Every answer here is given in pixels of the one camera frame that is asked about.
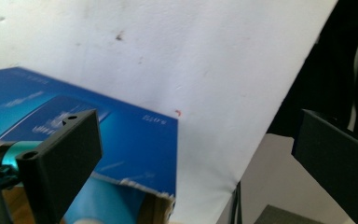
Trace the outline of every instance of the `white wall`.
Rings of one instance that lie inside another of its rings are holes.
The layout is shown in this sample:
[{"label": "white wall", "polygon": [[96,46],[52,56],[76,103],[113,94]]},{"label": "white wall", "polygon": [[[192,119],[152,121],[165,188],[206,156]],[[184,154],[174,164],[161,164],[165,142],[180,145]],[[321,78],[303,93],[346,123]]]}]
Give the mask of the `white wall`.
[{"label": "white wall", "polygon": [[179,118],[172,220],[210,224],[336,1],[2,0],[0,68]]}]

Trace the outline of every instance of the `cardboard box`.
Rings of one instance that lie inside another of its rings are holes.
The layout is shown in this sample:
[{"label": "cardboard box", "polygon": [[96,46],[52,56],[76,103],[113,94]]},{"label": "cardboard box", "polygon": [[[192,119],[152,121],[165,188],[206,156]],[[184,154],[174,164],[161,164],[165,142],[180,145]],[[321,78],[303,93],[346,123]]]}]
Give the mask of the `cardboard box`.
[{"label": "cardboard box", "polygon": [[167,223],[175,202],[177,119],[23,68],[0,70],[1,141],[43,141],[68,114],[92,108],[103,158],[69,208],[68,222]]}]

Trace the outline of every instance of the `red mark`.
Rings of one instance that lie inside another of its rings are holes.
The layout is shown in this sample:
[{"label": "red mark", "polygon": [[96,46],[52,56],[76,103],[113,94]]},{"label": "red mark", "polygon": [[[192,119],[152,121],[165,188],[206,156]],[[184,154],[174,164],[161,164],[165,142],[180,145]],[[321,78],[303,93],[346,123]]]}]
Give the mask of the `red mark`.
[{"label": "red mark", "polygon": [[178,117],[180,117],[182,115],[182,111],[180,111],[180,110],[175,110],[175,113],[178,115]]}]

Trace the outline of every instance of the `black bracket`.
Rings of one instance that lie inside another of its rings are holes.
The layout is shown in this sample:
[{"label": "black bracket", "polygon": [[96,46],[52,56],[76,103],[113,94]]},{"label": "black bracket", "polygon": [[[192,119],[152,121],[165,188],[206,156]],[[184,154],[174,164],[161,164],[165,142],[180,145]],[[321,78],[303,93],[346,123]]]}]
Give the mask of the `black bracket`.
[{"label": "black bracket", "polygon": [[358,223],[358,135],[333,118],[303,110],[292,154]]},{"label": "black bracket", "polygon": [[[38,224],[60,222],[102,157],[96,110],[71,115],[63,124],[35,149],[16,157],[20,179]],[[6,215],[0,223],[11,223],[2,204],[0,192],[0,216]]]}]

